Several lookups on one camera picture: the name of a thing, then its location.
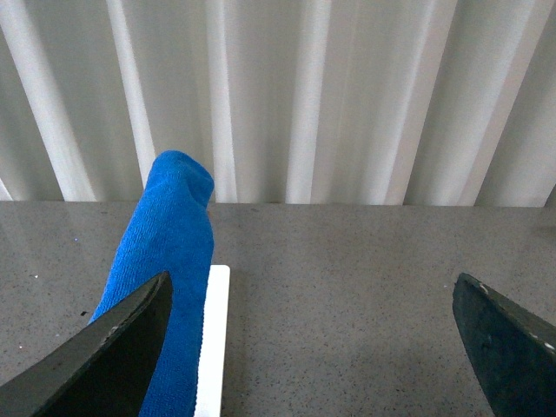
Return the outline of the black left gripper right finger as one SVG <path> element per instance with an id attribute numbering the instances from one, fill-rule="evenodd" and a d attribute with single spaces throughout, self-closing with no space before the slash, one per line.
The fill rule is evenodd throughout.
<path id="1" fill-rule="evenodd" d="M 555 415 L 555 326 L 465 273 L 453 316 L 494 415 Z"/>

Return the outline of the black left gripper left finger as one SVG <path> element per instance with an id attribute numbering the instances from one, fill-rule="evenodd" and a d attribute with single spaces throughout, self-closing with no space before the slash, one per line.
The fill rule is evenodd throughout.
<path id="1" fill-rule="evenodd" d="M 137 416 L 164 343 L 162 272 L 1 387 L 3 416 Z"/>

